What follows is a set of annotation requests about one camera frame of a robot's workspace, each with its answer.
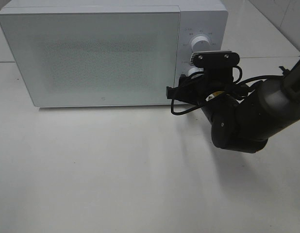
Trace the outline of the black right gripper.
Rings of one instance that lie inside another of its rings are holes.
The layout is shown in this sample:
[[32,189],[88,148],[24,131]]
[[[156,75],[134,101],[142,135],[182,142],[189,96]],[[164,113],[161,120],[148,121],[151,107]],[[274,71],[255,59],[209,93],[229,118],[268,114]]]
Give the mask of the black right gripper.
[[178,100],[195,106],[204,103],[214,92],[225,91],[233,84],[233,68],[204,69],[204,73],[188,77],[180,75],[177,87],[167,87],[166,96],[169,100]]

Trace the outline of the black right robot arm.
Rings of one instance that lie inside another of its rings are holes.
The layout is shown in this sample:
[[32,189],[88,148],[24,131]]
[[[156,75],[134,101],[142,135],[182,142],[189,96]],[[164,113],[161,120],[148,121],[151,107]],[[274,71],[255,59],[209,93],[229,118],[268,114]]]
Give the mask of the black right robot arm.
[[217,148],[255,153],[300,120],[300,59],[281,75],[246,80],[233,78],[239,61],[232,51],[195,52],[190,58],[195,71],[181,75],[177,87],[167,87],[166,96],[203,111]]

